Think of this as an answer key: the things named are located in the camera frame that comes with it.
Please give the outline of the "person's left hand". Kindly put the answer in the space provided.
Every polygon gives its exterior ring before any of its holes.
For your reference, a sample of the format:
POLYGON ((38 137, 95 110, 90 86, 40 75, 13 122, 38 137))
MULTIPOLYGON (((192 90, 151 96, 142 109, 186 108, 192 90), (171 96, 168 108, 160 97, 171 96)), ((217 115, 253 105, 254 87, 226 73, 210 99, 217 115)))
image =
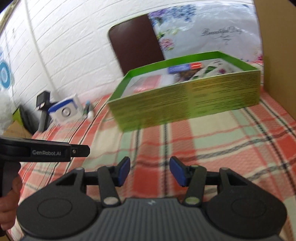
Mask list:
POLYGON ((10 192, 6 196, 1 197, 0 223, 1 229, 4 231, 11 229, 15 224, 16 210, 20 200, 22 186, 22 178, 20 175, 17 175, 12 182, 12 189, 10 192))

